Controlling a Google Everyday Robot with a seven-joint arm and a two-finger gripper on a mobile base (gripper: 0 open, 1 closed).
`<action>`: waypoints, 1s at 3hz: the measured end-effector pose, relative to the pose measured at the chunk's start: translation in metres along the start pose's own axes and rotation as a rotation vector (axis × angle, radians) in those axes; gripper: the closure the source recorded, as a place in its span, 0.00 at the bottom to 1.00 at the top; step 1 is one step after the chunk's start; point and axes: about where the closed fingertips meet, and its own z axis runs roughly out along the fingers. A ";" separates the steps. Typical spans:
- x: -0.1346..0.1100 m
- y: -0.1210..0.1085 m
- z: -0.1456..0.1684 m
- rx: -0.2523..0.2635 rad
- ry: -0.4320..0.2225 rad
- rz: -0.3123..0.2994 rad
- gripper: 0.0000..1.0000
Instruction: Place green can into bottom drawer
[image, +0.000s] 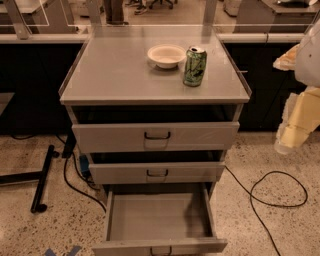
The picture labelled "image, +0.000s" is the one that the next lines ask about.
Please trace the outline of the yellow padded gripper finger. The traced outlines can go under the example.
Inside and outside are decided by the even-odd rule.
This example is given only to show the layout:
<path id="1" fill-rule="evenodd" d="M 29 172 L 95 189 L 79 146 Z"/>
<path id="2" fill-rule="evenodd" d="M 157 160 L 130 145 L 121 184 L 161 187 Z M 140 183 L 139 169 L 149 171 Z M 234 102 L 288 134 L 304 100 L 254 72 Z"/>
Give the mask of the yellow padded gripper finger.
<path id="1" fill-rule="evenodd" d="M 291 93 L 285 103 L 274 149 L 287 155 L 299 148 L 320 125 L 320 88 Z"/>
<path id="2" fill-rule="evenodd" d="M 274 63 L 273 67 L 282 70 L 289 71 L 295 69 L 296 64 L 296 54 L 298 50 L 299 44 L 296 44 L 292 48 L 290 48 L 287 52 L 278 57 Z"/>

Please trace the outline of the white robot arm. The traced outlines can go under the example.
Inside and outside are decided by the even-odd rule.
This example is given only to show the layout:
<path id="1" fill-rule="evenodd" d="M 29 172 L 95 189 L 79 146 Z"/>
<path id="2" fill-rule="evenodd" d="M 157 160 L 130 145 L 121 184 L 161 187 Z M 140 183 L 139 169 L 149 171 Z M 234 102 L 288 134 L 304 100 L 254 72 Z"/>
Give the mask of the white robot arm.
<path id="1" fill-rule="evenodd" d="M 276 134 L 274 148 L 286 155 L 299 148 L 320 126 L 320 20 L 308 29 L 299 44 L 277 58 L 273 67 L 293 70 L 295 79 L 306 85 L 299 95 L 289 95 Z"/>

